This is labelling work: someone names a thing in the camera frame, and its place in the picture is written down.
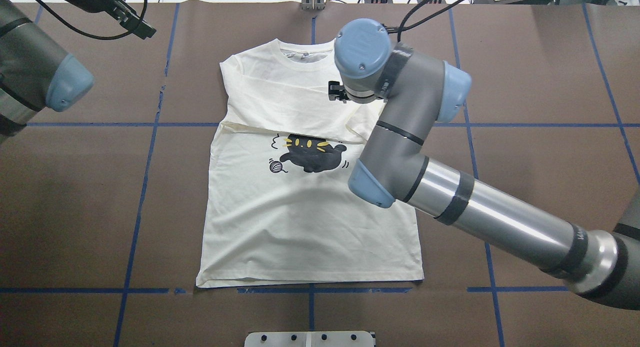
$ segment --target metal plate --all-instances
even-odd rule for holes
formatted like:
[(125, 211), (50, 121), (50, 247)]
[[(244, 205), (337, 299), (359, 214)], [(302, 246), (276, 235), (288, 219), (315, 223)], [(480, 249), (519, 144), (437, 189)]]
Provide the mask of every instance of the metal plate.
[(376, 334), (367, 331), (254, 332), (244, 347), (375, 347)]

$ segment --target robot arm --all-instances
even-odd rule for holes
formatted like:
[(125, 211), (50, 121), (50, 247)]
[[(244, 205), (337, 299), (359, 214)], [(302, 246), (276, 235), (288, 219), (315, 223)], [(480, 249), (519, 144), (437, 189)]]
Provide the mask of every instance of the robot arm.
[(343, 85), (330, 82), (329, 99), (388, 101), (349, 179), (354, 194), (382, 208), (406, 202), (562, 279), (585, 299), (640, 309), (640, 190), (614, 233), (586, 231), (420, 154), (434, 123), (451, 121), (464, 103), (465, 72), (402, 42), (391, 47), (372, 19), (342, 28), (335, 63)]
[[(124, 0), (66, 1), (107, 12), (142, 39), (156, 32)], [(0, 144), (43, 108), (62, 112), (94, 85), (93, 75), (9, 0), (0, 0), (0, 51)]]

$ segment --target silver robot arm tube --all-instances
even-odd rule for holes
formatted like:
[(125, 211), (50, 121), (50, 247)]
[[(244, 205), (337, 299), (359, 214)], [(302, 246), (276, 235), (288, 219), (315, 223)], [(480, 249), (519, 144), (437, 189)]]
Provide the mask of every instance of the silver robot arm tube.
[(640, 191), (614, 233), (585, 231), (420, 154), (435, 121), (450, 121), (464, 103), (466, 73), (402, 43), (391, 49), (371, 19), (340, 31), (335, 59), (345, 99), (388, 100), (349, 180), (352, 192), (382, 208), (406, 202), (562, 279), (581, 297), (640, 309)]

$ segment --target black tape band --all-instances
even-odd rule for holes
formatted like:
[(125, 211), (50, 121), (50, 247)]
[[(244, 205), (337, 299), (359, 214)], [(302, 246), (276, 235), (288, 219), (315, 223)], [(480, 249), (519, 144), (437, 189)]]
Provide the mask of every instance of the black tape band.
[(4, 79), (4, 76), (2, 75), (2, 73), (0, 73), (0, 89), (2, 89), (2, 91), (4, 91), (7, 95), (11, 96), (14, 100), (18, 101), (29, 110), (32, 110), (35, 112), (42, 111), (43, 107), (37, 107), (33, 103), (30, 103), (29, 101), (27, 101), (27, 99), (24, 99), (23, 97), (18, 95), (16, 92), (14, 92), (13, 89), (7, 87), (6, 84), (2, 83), (3, 79)]
[(409, 140), (412, 140), (413, 142), (416, 142), (416, 144), (419, 144), (420, 146), (422, 146), (423, 144), (425, 144), (425, 140), (423, 140), (422, 138), (418, 137), (417, 135), (411, 134), (409, 132), (407, 132), (406, 130), (403, 130), (402, 128), (398, 128), (397, 126), (394, 126), (393, 124), (389, 124), (387, 122), (383, 122), (383, 121), (378, 121), (376, 124), (376, 126), (380, 126), (381, 128), (384, 129), (388, 129), (391, 132), (395, 132), (398, 135), (407, 138)]
[(389, 96), (391, 89), (396, 83), (396, 79), (398, 79), (398, 76), (400, 75), (400, 71), (404, 69), (407, 61), (413, 54), (414, 49), (406, 44), (398, 42), (395, 45), (395, 48), (391, 51), (389, 59), (386, 64), (384, 64), (384, 69), (382, 69), (380, 77), (375, 83), (375, 91), (378, 92), (383, 99), (386, 99)]
[(427, 165), (429, 165), (429, 157), (425, 157), (422, 162), (422, 167), (420, 167), (420, 173), (418, 173), (418, 177), (415, 179), (409, 193), (406, 194), (406, 197), (402, 199), (402, 202), (407, 203), (414, 196), (416, 190), (418, 189), (418, 185), (420, 185), (420, 181), (423, 180), (423, 176), (425, 176), (425, 171), (427, 170)]
[(27, 17), (18, 18), (15, 21), (9, 22), (6, 25), (0, 26), (0, 37), (3, 37), (7, 33), (14, 30), (14, 28), (18, 26), (22, 26), (24, 24), (30, 24), (32, 21)]
[(631, 227), (624, 223), (618, 223), (613, 229), (613, 232), (625, 235), (626, 237), (631, 237), (636, 241), (640, 241), (640, 228)]
[(13, 137), (25, 127), (27, 124), (16, 123), (0, 114), (0, 135)]
[(476, 179), (473, 178), (473, 176), (460, 171), (460, 182), (455, 189), (455, 195), (451, 198), (451, 202), (449, 202), (444, 211), (442, 211), (438, 217), (434, 218), (447, 226), (451, 226), (458, 221), (462, 212), (464, 212), (469, 205), (469, 199), (471, 199), (475, 185)]
[(540, 271), (558, 278), (565, 278), (583, 262), (589, 247), (587, 233), (582, 228), (571, 223), (573, 227), (573, 242), (566, 256), (556, 266), (548, 269), (540, 268)]
[(625, 245), (624, 240), (616, 237), (615, 235), (613, 236), (613, 238), (615, 239), (615, 243), (617, 244), (617, 261), (615, 261), (615, 267), (613, 267), (613, 271), (611, 271), (611, 274), (606, 277), (604, 282), (602, 282), (602, 284), (597, 288), (586, 293), (578, 293), (578, 296), (588, 300), (595, 300), (601, 297), (605, 297), (610, 292), (612, 292), (614, 288), (617, 287), (620, 281), (622, 281), (622, 277), (625, 276), (627, 265), (629, 263), (629, 251), (627, 250), (627, 246)]

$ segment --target blue grid line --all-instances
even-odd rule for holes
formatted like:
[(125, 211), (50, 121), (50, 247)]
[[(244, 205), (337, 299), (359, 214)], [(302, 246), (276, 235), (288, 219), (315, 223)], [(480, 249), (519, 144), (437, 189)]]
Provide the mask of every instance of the blue grid line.
[(169, 63), (171, 62), (171, 52), (174, 51), (174, 37), (176, 37), (176, 24), (178, 23), (178, 13), (180, 12), (180, 3), (175, 4), (173, 12), (173, 24), (171, 24), (171, 35), (169, 37), (169, 48), (166, 49), (166, 64), (164, 65), (164, 76), (169, 74)]
[[(159, 128), (217, 128), (219, 122), (158, 122)], [(34, 128), (152, 128), (154, 122), (30, 122)]]
[[(160, 128), (215, 128), (220, 122), (158, 122)], [(29, 122), (34, 128), (152, 128), (153, 122)], [(619, 128), (617, 123), (435, 123), (435, 128)], [(640, 128), (640, 123), (622, 123), (624, 128)]]
[(622, 124), (622, 118), (620, 117), (620, 112), (618, 111), (616, 100), (613, 98), (613, 92), (611, 91), (611, 86), (609, 84), (609, 79), (607, 78), (607, 73), (605, 72), (604, 66), (602, 65), (600, 53), (598, 52), (598, 46), (596, 46), (596, 40), (594, 38), (594, 31), (592, 30), (592, 23), (589, 20), (589, 13), (587, 12), (587, 5), (585, 3), (582, 4), (582, 13), (584, 14), (584, 21), (587, 24), (587, 31), (589, 32), (591, 47), (593, 48), (593, 53), (596, 56), (596, 62), (598, 62), (598, 68), (599, 68), (600, 74), (602, 75), (604, 86), (606, 87), (606, 93), (608, 94), (608, 99), (611, 101), (611, 107), (613, 107), (613, 113), (615, 114), (617, 125), (620, 128), (620, 134), (622, 135), (622, 139), (624, 140), (624, 147), (626, 148), (626, 153), (629, 155), (629, 160), (631, 160), (631, 165), (633, 166), (633, 173), (635, 174), (635, 180), (637, 181), (638, 184), (640, 184), (640, 173), (638, 172), (638, 165), (636, 164), (636, 159), (634, 158), (634, 154), (631, 151), (631, 145), (629, 144), (629, 140), (627, 139), (627, 133), (625, 132), (625, 127)]
[(316, 330), (316, 285), (309, 283), (309, 331)]
[(316, 44), (316, 17), (311, 18), (311, 44)]
[(141, 293), (141, 294), (167, 294), (169, 288), (68, 288), (68, 287), (4, 287), (0, 293), (80, 293), (80, 294), (109, 294), (109, 293)]
[[(167, 62), (165, 64), (164, 74), (167, 76), (169, 72), (169, 63), (171, 60), (171, 51), (172, 46), (174, 44), (174, 37), (176, 35), (176, 21), (178, 20), (178, 11), (180, 10), (180, 5), (178, 3), (175, 4), (175, 12), (173, 14), (173, 24), (171, 26), (171, 37), (169, 38), (169, 46), (167, 46)], [(153, 120), (153, 131), (151, 132), (151, 141), (149, 142), (149, 152), (146, 156), (146, 165), (144, 166), (144, 178), (142, 178), (142, 190), (140, 192), (140, 200), (137, 205), (137, 215), (135, 217), (135, 227), (133, 230), (133, 238), (131, 238), (131, 249), (128, 255), (128, 263), (126, 265), (126, 275), (124, 281), (124, 292), (122, 293), (122, 300), (120, 302), (120, 309), (118, 314), (118, 323), (116, 325), (115, 336), (113, 338), (113, 346), (118, 347), (120, 344), (120, 337), (122, 331), (122, 322), (124, 321), (124, 314), (127, 308), (127, 296), (128, 289), (131, 282), (131, 272), (133, 271), (133, 261), (136, 255), (136, 246), (138, 244), (138, 234), (140, 233), (140, 223), (142, 221), (142, 207), (145, 203), (145, 197), (147, 194), (147, 184), (149, 182), (149, 169), (151, 167), (151, 157), (154, 153), (154, 146), (156, 144), (156, 135), (158, 133), (158, 124), (160, 122), (160, 112), (162, 112), (162, 103), (164, 99), (164, 90), (166, 85), (163, 85), (160, 88), (160, 93), (158, 96), (158, 106), (157, 112), (155, 113), (155, 119)]]
[(313, 283), (309, 287), (242, 287), (240, 294), (250, 293), (407, 293), (412, 287), (316, 287)]
[(38, 22), (40, 21), (41, 17), (42, 17), (42, 11), (44, 10), (44, 8), (42, 8), (42, 6), (39, 6), (38, 8), (38, 12), (36, 13), (36, 17), (33, 20), (33, 23), (38, 24)]
[(563, 285), (550, 286), (514, 286), (514, 287), (467, 287), (470, 293), (492, 293), (496, 292), (568, 292)]
[(29, 122), (34, 128), (152, 128), (153, 122)]
[[(455, 53), (455, 66), (460, 68), (460, 54), (458, 53), (458, 40), (456, 37), (456, 26), (453, 19), (453, 10), (448, 10), (449, 23), (451, 26), (451, 38), (453, 40), (453, 50)], [(473, 176), (478, 178), (478, 164), (476, 162), (476, 151), (474, 149), (473, 135), (471, 133), (471, 121), (469, 119), (469, 108), (464, 104), (464, 124), (466, 124), (466, 137), (469, 142), (469, 152), (471, 154), (471, 165), (473, 166)], [(498, 301), (498, 290), (496, 288), (496, 276), (494, 275), (494, 263), (491, 256), (491, 246), (484, 243), (484, 252), (486, 254), (487, 269), (489, 271), (489, 281), (491, 283), (491, 297), (493, 299), (493, 313), (495, 315), (495, 324), (498, 331), (498, 342), (500, 347), (505, 347), (505, 334), (503, 332), (503, 322), (500, 313), (500, 304)]]

